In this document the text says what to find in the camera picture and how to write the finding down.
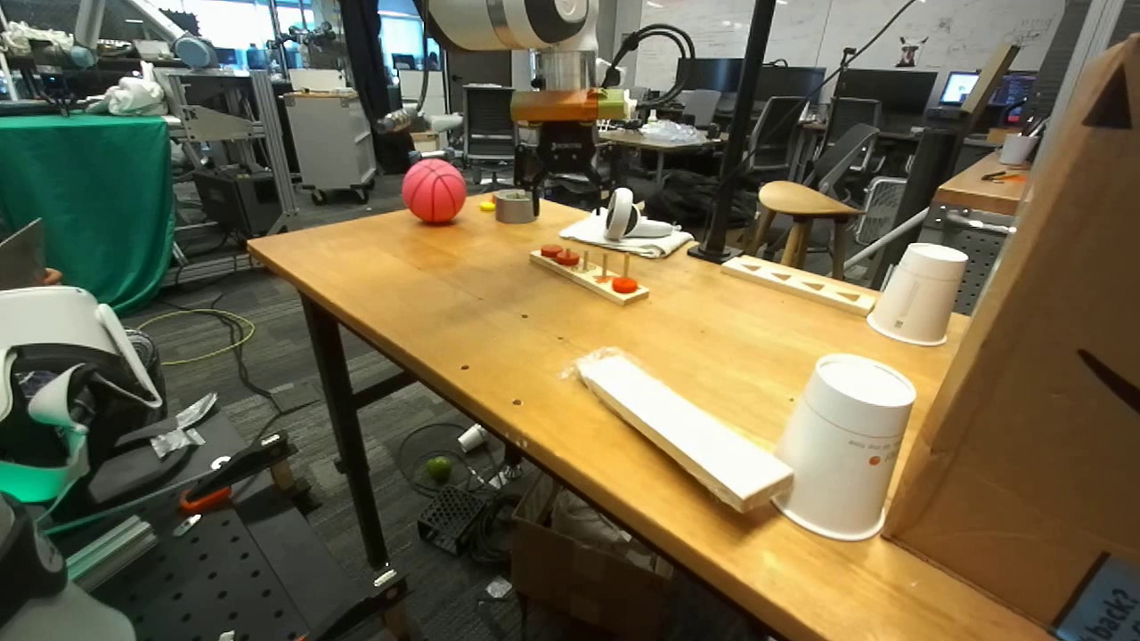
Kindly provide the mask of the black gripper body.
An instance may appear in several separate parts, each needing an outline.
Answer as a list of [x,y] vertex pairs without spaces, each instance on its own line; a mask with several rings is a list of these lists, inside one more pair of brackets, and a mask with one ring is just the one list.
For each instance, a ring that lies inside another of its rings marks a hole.
[[543,121],[515,132],[515,184],[531,203],[597,203],[593,129],[584,121]]

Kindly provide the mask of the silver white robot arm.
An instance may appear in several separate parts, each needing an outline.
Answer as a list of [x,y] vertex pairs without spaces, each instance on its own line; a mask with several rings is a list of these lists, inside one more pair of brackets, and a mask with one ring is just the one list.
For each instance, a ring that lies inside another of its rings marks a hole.
[[510,115],[539,132],[533,156],[515,160],[515,182],[542,195],[553,171],[553,142],[565,124],[586,124],[603,115],[591,84],[593,65],[593,0],[414,0],[432,39],[466,52],[533,52],[539,82],[515,88]]

